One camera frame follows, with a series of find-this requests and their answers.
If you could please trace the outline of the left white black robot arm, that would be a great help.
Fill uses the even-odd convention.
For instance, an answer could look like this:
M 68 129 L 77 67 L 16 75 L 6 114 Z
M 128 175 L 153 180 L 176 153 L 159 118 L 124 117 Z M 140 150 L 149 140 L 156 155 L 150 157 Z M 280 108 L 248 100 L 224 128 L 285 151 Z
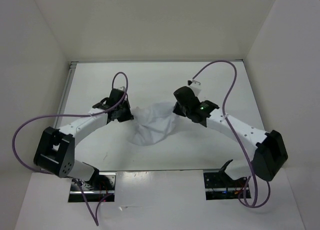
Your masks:
M 100 186 L 110 188 L 109 180 L 100 175 L 98 168 L 76 160 L 76 146 L 112 121 L 122 123 L 133 119 L 127 93 L 113 88 L 108 97 L 92 106 L 87 117 L 60 128 L 47 127 L 42 132 L 33 163 L 59 178 L 76 179 L 88 190 Z

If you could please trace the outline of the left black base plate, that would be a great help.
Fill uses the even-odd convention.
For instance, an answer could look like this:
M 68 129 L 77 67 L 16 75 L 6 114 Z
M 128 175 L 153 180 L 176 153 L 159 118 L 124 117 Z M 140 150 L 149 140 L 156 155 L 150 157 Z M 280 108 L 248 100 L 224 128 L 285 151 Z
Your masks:
M 69 203 L 84 203 L 82 191 L 89 203 L 115 201 L 115 172 L 101 174 L 93 185 L 79 179 L 76 179 L 76 181 L 79 182 L 79 185 L 74 180 L 71 181 L 68 196 Z

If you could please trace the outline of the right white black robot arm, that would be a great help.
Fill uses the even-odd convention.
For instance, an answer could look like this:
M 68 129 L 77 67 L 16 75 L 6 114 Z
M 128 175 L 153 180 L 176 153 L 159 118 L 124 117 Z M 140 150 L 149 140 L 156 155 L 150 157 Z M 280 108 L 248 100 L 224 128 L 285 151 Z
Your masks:
M 260 179 L 270 182 L 288 159 L 288 153 L 282 135 L 276 131 L 266 132 L 254 128 L 237 118 L 223 114 L 215 103 L 201 102 L 189 86 L 178 88 L 174 93 L 176 104 L 173 112 L 220 132 L 237 142 L 241 141 L 247 152 L 253 172 Z

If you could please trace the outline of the white skirt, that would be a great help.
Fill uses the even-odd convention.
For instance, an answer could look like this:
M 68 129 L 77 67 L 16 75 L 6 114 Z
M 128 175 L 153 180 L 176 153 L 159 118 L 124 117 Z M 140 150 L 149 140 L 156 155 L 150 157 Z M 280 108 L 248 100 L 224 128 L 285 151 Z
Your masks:
M 179 116 L 173 113 L 175 103 L 157 102 L 145 108 L 131 110 L 128 142 L 136 146 L 155 145 L 166 139 L 176 128 Z

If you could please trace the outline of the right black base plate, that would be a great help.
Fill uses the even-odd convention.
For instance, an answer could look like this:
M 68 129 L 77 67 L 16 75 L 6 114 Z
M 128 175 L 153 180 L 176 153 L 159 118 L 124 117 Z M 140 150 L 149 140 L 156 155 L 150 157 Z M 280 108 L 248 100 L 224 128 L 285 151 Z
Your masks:
M 219 171 L 204 171 L 203 179 L 207 201 L 238 199 L 247 182 L 246 177 L 233 180 L 225 172 Z

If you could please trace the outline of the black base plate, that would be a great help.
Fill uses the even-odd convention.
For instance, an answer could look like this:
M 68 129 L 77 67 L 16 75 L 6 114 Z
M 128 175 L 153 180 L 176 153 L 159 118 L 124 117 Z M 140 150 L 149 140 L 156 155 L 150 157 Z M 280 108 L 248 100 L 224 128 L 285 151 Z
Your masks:
M 246 177 L 233 180 L 225 172 L 219 171 L 204 171 L 203 179 L 207 201 L 238 199 L 247 182 Z
M 76 179 L 76 181 L 79 182 L 79 185 L 74 180 L 71 181 L 68 196 L 69 203 L 84 203 L 82 191 L 89 203 L 115 201 L 115 172 L 101 174 L 93 185 L 79 179 Z

